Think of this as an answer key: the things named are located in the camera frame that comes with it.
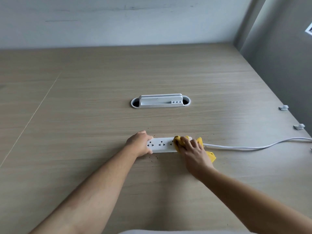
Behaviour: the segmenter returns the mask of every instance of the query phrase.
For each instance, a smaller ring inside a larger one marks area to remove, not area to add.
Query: yellow rag
[[[202,138],[201,138],[201,137],[199,137],[199,138],[197,139],[197,142],[198,142],[202,147],[204,147],[204,145],[202,144]],[[174,147],[175,147],[175,149],[176,149],[178,152],[180,152],[179,147],[178,147],[177,144],[180,144],[180,145],[182,145],[183,147],[185,147],[184,142],[181,140],[181,137],[178,136],[178,135],[174,137]],[[214,160],[216,160],[216,156],[213,154],[213,152],[208,152],[208,151],[206,151],[206,153],[207,153],[208,157],[210,158],[211,162],[213,162]]]

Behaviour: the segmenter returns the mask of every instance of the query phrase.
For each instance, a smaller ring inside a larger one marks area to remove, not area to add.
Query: electrical outlet socket
[[[147,148],[151,149],[153,153],[170,153],[176,152],[174,148],[173,137],[169,138],[154,138],[147,142]]]

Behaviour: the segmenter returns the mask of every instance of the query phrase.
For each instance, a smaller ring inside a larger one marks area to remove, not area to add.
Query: desk
[[[201,136],[263,146],[308,137],[228,44],[0,52],[0,230],[26,233],[126,139]],[[133,109],[142,94],[181,93],[188,107]],[[216,169],[312,217],[311,143],[266,150],[211,149]],[[127,229],[245,230],[177,153],[138,159],[104,233]]]

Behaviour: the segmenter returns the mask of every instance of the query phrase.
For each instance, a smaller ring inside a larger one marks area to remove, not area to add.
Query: white wall
[[[267,1],[241,53],[312,135],[312,0]]]
[[[0,48],[232,42],[252,0],[0,0]]]

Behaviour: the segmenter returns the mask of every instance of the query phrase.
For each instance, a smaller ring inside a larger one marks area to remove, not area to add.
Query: hand
[[[189,141],[181,137],[185,147],[178,145],[182,156],[185,158],[186,169],[197,179],[200,179],[201,172],[206,168],[214,169],[213,163],[206,154],[204,148],[196,141]]]
[[[153,139],[153,137],[148,135],[145,130],[142,130],[127,139],[126,147],[130,148],[137,157],[141,157],[147,153],[152,154],[153,151],[146,146],[147,141],[150,139]]]

